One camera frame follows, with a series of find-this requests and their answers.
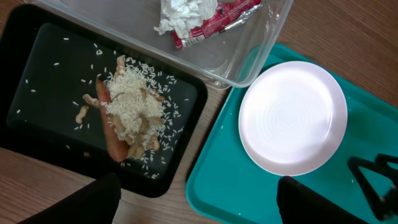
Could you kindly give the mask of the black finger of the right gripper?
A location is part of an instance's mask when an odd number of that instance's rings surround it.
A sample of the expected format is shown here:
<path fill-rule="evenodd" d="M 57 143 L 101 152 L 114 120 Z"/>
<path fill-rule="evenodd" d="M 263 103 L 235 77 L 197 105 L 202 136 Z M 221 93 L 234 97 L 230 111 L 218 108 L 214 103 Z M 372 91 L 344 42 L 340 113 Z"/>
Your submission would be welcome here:
<path fill-rule="evenodd" d="M 397 164 L 397 157 L 387 154 L 378 154 L 374 162 L 359 157 L 350 157 L 347 165 L 358 181 L 366 200 L 379 221 L 390 219 L 397 215 L 397 169 L 392 168 L 388 163 Z M 360 167 L 381 174 L 392 181 L 391 189 L 381 197 L 371 186 L 367 178 L 360 171 Z"/>

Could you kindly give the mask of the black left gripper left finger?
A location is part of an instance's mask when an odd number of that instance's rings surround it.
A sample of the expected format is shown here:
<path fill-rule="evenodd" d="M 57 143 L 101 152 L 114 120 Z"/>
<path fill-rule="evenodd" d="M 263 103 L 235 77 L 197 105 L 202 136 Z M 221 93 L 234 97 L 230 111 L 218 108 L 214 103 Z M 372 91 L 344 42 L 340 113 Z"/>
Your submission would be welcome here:
<path fill-rule="evenodd" d="M 95 180 L 22 223 L 112 223 L 121 199 L 116 174 Z"/>

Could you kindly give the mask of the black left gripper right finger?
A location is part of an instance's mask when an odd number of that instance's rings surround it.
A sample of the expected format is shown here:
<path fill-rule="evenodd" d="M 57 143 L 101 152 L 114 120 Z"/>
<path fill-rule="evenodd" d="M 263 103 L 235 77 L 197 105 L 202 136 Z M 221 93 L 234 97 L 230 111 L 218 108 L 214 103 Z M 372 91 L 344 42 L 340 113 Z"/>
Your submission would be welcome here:
<path fill-rule="evenodd" d="M 277 206 L 283 224 L 365 223 L 289 176 L 278 181 Z"/>

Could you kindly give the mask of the orange carrot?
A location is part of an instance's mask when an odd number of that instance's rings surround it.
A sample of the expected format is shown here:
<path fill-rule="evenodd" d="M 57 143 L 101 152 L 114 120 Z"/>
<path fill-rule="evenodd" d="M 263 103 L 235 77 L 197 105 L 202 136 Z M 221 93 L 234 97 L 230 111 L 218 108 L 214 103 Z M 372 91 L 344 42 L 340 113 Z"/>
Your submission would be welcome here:
<path fill-rule="evenodd" d="M 96 80 L 96 92 L 100 103 L 109 103 L 111 101 L 109 92 L 100 79 Z M 109 156 L 116 162 L 122 162 L 127 158 L 128 145 L 125 141 L 121 141 L 118 138 L 114 126 L 110 126 L 108 123 L 105 106 L 101 105 L 100 111 Z"/>

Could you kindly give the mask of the large pink plate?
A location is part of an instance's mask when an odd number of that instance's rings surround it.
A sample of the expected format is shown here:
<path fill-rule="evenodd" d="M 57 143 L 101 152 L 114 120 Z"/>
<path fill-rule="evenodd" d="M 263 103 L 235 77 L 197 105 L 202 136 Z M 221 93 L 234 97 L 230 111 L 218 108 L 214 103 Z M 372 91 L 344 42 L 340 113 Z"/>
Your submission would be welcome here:
<path fill-rule="evenodd" d="M 250 159 L 275 175 L 298 176 L 325 164 L 343 141 L 348 107 L 324 68 L 291 61 L 265 70 L 248 88 L 238 128 Z"/>

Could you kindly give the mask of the red snack wrapper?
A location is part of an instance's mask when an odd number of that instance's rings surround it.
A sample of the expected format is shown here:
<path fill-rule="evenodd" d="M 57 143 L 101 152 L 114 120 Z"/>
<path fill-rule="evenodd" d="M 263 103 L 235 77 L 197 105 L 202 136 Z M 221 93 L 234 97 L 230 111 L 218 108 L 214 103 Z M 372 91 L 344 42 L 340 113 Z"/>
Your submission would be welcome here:
<path fill-rule="evenodd" d="M 215 15 L 204 21 L 201 27 L 193 28 L 189 38 L 180 39 L 172 32 L 174 45 L 178 49 L 197 44 L 211 36 L 218 35 L 236 26 L 244 24 L 261 7 L 261 0 L 237 0 L 229 3 L 219 3 Z"/>

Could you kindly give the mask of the large white napkin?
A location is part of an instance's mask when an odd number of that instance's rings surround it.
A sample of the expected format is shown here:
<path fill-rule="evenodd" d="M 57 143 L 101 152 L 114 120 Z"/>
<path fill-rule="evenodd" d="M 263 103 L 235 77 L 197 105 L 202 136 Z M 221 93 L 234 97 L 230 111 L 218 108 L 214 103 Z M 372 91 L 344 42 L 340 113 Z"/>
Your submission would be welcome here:
<path fill-rule="evenodd" d="M 161 0 L 160 22 L 154 30 L 159 35 L 175 31 L 178 38 L 187 39 L 193 28 L 214 16 L 217 6 L 217 0 Z"/>

